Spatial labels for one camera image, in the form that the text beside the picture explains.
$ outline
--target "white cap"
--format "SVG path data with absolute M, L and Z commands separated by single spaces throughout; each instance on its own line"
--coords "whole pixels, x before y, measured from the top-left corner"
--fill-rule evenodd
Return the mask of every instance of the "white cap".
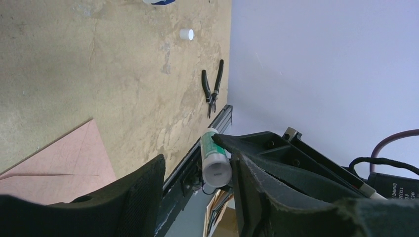
M 192 40 L 194 38 L 194 30 L 192 29 L 180 29 L 180 38 L 182 40 Z

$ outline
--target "black pliers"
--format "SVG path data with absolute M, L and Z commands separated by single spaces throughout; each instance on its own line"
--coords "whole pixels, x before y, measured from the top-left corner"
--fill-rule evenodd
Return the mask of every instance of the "black pliers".
M 207 78 L 207 72 L 205 70 L 202 70 L 202 88 L 204 89 L 205 93 L 205 100 L 208 103 L 208 118 L 211 118 L 211 110 L 215 111 L 217 110 L 217 107 L 215 103 L 217 102 L 217 95 L 220 91 L 220 84 L 221 84 L 221 77 L 222 77 L 222 71 L 224 69 L 224 60 L 220 60 L 220 66 L 218 67 L 218 74 L 217 74 L 217 80 L 215 81 L 215 88 L 214 93 L 211 94 L 210 85 L 208 84 L 208 78 Z

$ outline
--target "wall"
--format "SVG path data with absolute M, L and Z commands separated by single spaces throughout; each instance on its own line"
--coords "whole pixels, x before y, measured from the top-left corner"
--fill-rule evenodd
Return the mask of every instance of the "wall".
M 348 165 L 419 128 L 419 1 L 236 0 L 230 61 L 234 134 L 291 126 Z M 419 166 L 418 144 L 399 140 L 380 156 Z M 368 176 L 366 163 L 356 167 Z

